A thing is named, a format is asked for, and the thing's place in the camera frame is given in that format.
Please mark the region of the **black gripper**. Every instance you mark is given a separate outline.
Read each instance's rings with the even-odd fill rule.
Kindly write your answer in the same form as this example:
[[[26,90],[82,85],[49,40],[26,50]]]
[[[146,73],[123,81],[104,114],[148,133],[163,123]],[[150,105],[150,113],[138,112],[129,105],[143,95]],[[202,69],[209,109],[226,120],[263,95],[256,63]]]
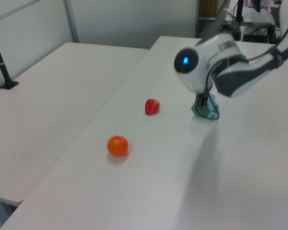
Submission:
[[[199,92],[196,94],[196,109],[201,111],[207,111],[208,109],[208,105],[207,105],[207,101],[209,98],[209,89],[204,89],[203,92]]]

